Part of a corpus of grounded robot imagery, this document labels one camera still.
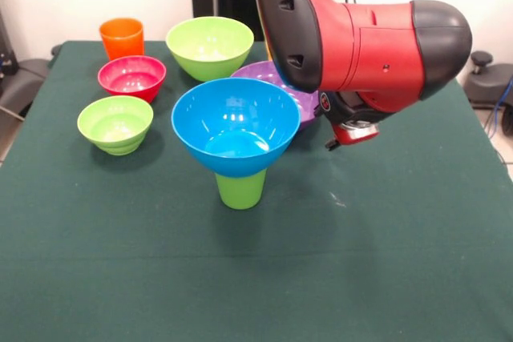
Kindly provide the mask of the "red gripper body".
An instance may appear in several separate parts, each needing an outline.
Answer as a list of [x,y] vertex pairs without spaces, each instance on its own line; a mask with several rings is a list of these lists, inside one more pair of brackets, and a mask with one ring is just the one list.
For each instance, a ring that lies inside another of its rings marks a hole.
[[347,126],[345,124],[332,124],[334,140],[338,145],[346,146],[364,142],[379,134],[377,124],[364,125],[363,127]]

